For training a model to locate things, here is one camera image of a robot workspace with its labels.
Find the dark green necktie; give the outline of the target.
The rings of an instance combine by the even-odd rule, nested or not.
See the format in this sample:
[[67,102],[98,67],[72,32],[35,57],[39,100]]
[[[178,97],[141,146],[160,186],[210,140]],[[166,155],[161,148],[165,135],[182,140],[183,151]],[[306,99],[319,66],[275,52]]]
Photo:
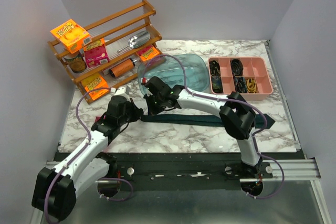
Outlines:
[[222,120],[214,115],[158,114],[142,115],[141,121],[151,123],[172,123],[182,125],[223,127]]

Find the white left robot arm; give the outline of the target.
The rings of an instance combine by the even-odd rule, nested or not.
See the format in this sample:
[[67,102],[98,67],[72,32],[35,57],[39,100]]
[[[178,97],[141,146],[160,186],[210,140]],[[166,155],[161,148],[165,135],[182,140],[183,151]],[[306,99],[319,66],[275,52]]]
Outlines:
[[44,212],[48,223],[59,223],[72,212],[77,198],[90,184],[116,175],[115,164],[100,161],[101,153],[129,123],[143,115],[132,99],[114,95],[105,113],[87,130],[85,140],[53,168],[44,167],[37,175],[32,206]]

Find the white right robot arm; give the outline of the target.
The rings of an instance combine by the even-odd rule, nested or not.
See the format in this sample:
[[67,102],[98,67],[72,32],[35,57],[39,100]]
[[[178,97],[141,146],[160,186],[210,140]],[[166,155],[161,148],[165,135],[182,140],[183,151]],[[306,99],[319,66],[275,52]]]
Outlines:
[[198,110],[220,118],[226,133],[237,140],[242,173],[249,178],[259,174],[262,157],[253,140],[256,113],[239,93],[232,92],[226,98],[196,92],[182,85],[171,88],[158,77],[143,80],[141,85],[161,108]]

